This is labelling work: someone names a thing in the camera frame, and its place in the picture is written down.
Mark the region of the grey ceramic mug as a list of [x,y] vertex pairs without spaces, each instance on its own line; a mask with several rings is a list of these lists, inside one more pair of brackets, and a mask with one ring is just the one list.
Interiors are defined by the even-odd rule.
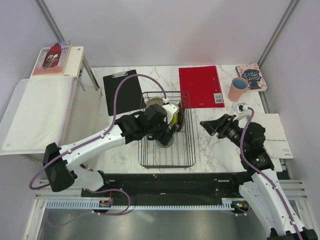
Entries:
[[155,140],[155,139],[153,138],[153,136],[151,136],[151,135],[147,136],[147,140],[148,140],[148,141],[155,141],[155,144],[156,144],[158,147],[160,147],[160,148],[169,148],[169,147],[171,147],[171,146],[173,145],[173,143],[174,143],[174,138],[173,138],[173,137],[168,140],[167,144],[162,144],[160,141]]

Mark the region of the green plate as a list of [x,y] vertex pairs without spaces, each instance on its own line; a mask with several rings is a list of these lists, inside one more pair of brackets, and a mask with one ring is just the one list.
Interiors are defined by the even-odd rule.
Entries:
[[171,125],[173,126],[174,124],[177,124],[178,123],[178,116],[179,114],[176,113],[173,117],[172,117],[172,120],[171,120]]

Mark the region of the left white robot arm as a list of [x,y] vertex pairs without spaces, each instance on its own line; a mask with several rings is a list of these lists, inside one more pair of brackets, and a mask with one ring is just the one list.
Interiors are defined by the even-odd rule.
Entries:
[[123,115],[115,120],[108,129],[103,129],[89,137],[63,146],[51,143],[46,146],[43,167],[53,192],[61,192],[75,182],[82,183],[83,188],[92,190],[99,197],[106,196],[110,185],[104,181],[99,171],[81,168],[87,160],[110,149],[152,137],[164,147],[178,129],[171,121],[178,115],[179,107],[173,103],[153,104],[144,111]]

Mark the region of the light blue plastic cup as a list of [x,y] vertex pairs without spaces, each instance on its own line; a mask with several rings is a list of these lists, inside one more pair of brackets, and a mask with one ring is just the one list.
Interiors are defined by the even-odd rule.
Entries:
[[246,91],[246,89],[249,86],[249,83],[246,79],[242,78],[242,77],[236,77],[232,80],[232,84],[231,84],[234,88],[236,88],[237,90],[244,90]]

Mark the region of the pink plastic cup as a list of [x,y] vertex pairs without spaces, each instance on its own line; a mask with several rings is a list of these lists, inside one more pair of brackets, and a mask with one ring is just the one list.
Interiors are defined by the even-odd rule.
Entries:
[[228,99],[232,102],[238,101],[245,91],[236,89],[232,86],[232,82],[229,88]]

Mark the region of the grey wire dish rack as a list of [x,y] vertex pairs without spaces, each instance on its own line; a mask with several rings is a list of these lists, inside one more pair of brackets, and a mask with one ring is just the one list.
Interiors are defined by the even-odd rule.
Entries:
[[178,106],[182,101],[185,107],[184,124],[181,131],[173,135],[174,143],[168,148],[160,148],[155,141],[146,137],[138,142],[139,164],[147,169],[151,168],[189,168],[196,163],[195,138],[193,128],[192,109],[187,107],[190,102],[181,91],[166,93],[170,103]]

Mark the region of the dark brown floral plate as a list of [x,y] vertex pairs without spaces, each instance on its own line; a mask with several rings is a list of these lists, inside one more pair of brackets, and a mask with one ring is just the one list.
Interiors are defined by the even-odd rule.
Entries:
[[178,112],[178,118],[177,118],[177,124],[179,127],[183,127],[184,121],[185,121],[185,106],[182,101],[178,104],[179,112]]

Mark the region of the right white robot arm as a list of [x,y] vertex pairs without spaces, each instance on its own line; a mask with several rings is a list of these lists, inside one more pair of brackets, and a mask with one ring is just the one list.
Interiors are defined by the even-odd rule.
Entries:
[[268,240],[316,240],[314,229],[308,229],[290,205],[264,148],[266,129],[250,116],[243,128],[236,115],[224,114],[200,125],[218,139],[227,138],[240,149],[245,169],[233,174],[229,191],[242,196],[262,224]]

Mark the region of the clear drinking glass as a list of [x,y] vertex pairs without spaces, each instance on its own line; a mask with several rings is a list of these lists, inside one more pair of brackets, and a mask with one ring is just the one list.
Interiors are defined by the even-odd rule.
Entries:
[[243,101],[243,100],[238,100],[232,103],[232,109],[234,110],[235,114],[240,114],[247,110],[249,105]]

